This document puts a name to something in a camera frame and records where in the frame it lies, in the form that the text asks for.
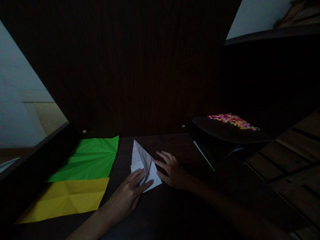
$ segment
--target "white wall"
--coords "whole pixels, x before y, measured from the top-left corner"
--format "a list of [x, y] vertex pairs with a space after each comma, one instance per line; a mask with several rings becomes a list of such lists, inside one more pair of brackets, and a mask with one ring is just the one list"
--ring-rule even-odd
[[0, 22], [0, 148], [33, 147], [37, 133], [21, 92], [46, 88]]
[[242, 0], [227, 39], [270, 30], [290, 8], [291, 0]]

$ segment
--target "wooden wall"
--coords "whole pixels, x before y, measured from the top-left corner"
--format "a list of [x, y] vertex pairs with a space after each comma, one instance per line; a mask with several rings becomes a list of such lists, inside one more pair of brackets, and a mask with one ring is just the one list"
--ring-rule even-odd
[[188, 131], [240, 3], [12, 0], [0, 20], [83, 137], [143, 136]]

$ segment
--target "colorful beads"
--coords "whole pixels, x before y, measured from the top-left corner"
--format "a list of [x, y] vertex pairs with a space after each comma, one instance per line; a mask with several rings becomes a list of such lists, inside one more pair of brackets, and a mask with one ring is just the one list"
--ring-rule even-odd
[[232, 113], [228, 114], [218, 114], [218, 115], [210, 115], [207, 116], [210, 119], [222, 121], [224, 123], [230, 123], [233, 124], [234, 126], [239, 127], [240, 129], [252, 129], [253, 131], [260, 130], [258, 127], [252, 127], [250, 126], [247, 121], [243, 120], [241, 117], [237, 115], [233, 115]]

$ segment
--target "white origami paper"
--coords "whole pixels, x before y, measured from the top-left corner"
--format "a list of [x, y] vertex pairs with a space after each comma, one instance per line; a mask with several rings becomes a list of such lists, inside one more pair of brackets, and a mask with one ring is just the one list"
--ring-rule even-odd
[[132, 150], [132, 161], [131, 161], [131, 172], [134, 172], [138, 168], [144, 168], [146, 176], [141, 180], [140, 185], [149, 182], [151, 179], [154, 180], [151, 187], [146, 191], [160, 185], [162, 183], [161, 179], [157, 175], [157, 167], [152, 161], [152, 157], [143, 147], [137, 143], [136, 140], [133, 141], [133, 150]]

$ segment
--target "green origami paper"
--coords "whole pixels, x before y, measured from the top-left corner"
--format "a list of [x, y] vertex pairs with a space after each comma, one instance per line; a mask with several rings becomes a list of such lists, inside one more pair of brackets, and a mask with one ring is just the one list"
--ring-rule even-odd
[[118, 144], [119, 136], [82, 139], [66, 165], [54, 173], [48, 182], [109, 177]]

